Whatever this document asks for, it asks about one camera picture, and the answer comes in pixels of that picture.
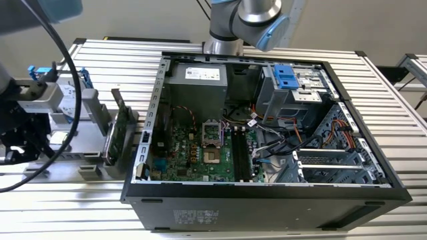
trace green circuit board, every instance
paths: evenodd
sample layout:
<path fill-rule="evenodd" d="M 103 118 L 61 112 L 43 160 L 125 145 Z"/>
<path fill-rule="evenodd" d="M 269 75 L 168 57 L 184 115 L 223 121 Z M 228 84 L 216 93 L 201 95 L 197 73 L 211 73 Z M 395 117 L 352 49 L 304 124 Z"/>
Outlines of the green circuit board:
<path fill-rule="evenodd" d="M 161 181 L 183 182 L 233 182 L 233 157 L 231 130 L 225 129 L 223 145 L 219 149 L 219 163 L 204 162 L 204 151 L 201 147 L 201 131 L 197 130 L 191 139 L 192 128 L 175 126 L 169 143 L 168 157 L 165 159 L 165 171 L 155 172 L 155 179 Z M 217 139 L 217 130 L 207 132 L 209 139 Z M 256 133 L 249 131 L 247 142 L 256 141 Z M 253 178 L 253 182 L 263 182 L 263 174 Z"/>

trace connector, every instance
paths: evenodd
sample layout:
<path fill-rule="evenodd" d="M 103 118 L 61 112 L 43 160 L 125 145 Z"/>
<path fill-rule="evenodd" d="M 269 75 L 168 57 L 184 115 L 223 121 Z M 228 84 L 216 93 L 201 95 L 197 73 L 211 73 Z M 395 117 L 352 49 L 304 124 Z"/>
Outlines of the connector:
<path fill-rule="evenodd" d="M 340 126 L 336 130 L 337 131 L 344 131 L 344 132 L 351 132 L 352 131 L 352 127 L 351 126 Z"/>

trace orange wire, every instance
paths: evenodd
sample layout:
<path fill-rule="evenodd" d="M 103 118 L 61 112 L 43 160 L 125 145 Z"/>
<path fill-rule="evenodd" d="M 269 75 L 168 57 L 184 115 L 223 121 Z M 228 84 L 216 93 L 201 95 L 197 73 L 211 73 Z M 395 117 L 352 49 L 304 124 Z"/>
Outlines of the orange wire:
<path fill-rule="evenodd" d="M 333 131 L 335 131 L 335 128 L 333 128 L 333 121 L 332 121 L 332 123 L 331 123 L 331 131 L 328 133 L 327 139 L 325 139 L 321 147 L 324 147 L 329 143 L 329 141 L 332 139 L 332 136 L 333 136 Z"/>
<path fill-rule="evenodd" d="M 296 127 L 296 118 L 293 118 L 293 129 L 295 129 L 295 133 L 296 133 L 296 136 L 297 136 L 297 140 L 301 143 L 303 140 L 301 140 L 301 136 L 300 136 L 300 133 L 299 133 L 299 129 Z"/>
<path fill-rule="evenodd" d="M 253 113 L 256 113 L 255 104 L 252 104 L 252 111 L 253 111 Z M 295 117 L 292 117 L 292 118 L 277 117 L 277 119 L 293 121 L 293 130 L 295 130 L 295 133 L 296 133 L 296 136 L 297 136 L 297 140 L 301 143 L 303 139 L 301 139 L 301 136 L 300 136 L 300 133 L 299 133 L 299 129 L 297 129 L 297 126 L 296 126 L 296 118 Z"/>
<path fill-rule="evenodd" d="M 340 120 L 340 119 L 336 119 L 341 124 L 344 124 L 344 126 L 348 126 L 347 122 L 344 120 Z M 355 140 L 353 138 L 351 137 L 349 133 L 347 131 L 343 132 L 345 138 L 347 138 L 347 141 L 348 141 L 348 145 L 351 148 L 356 148 L 356 143 L 355 143 Z"/>

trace aluminum extrusion table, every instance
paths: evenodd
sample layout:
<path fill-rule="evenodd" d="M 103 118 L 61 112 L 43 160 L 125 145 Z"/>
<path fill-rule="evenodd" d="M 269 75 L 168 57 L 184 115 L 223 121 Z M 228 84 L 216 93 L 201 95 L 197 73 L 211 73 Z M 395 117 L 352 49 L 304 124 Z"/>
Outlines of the aluminum extrusion table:
<path fill-rule="evenodd" d="M 87 40 L 69 49 L 75 65 L 91 73 L 100 102 L 116 108 L 111 89 L 119 88 L 125 104 L 139 111 L 139 143 L 161 51 L 201 52 L 200 44 Z M 427 239 L 427 124 L 363 54 L 276 48 L 244 55 L 328 61 L 352 98 L 367 127 L 408 188 L 413 201 L 349 232 L 295 236 L 289 232 L 151 233 L 129 205 L 119 202 L 123 182 L 28 183 L 0 194 L 2 239 L 141 238 L 141 239 Z M 0 186 L 21 179 L 22 166 L 0 168 Z"/>

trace white wall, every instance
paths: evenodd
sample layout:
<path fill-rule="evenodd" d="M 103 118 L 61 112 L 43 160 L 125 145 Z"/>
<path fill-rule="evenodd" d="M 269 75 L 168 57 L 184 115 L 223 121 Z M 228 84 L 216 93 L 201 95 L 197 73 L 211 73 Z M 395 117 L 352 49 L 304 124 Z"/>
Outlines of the white wall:
<path fill-rule="evenodd" d="M 281 1 L 288 8 L 292 1 Z M 195 0 L 83 0 L 83 6 L 81 16 L 55 26 L 67 46 L 77 37 L 207 39 Z M 307 0 L 289 47 L 363 50 L 375 64 L 393 65 L 404 53 L 427 54 L 425 9 L 427 0 Z M 60 59 L 41 28 L 0 37 L 0 60 L 16 77 L 28 77 L 28 65 Z M 415 105 L 417 96 L 405 96 Z M 420 112 L 427 117 L 427 108 Z"/>
<path fill-rule="evenodd" d="M 308 0 L 292 48 L 361 50 L 377 65 L 427 54 L 425 0 Z"/>
<path fill-rule="evenodd" d="M 55 25 L 65 45 L 76 38 L 104 36 L 191 40 L 209 31 L 195 0 L 83 0 L 83 14 Z M 61 54 L 41 27 L 0 37 L 0 60 L 9 74 L 26 77 L 26 67 L 51 65 Z"/>

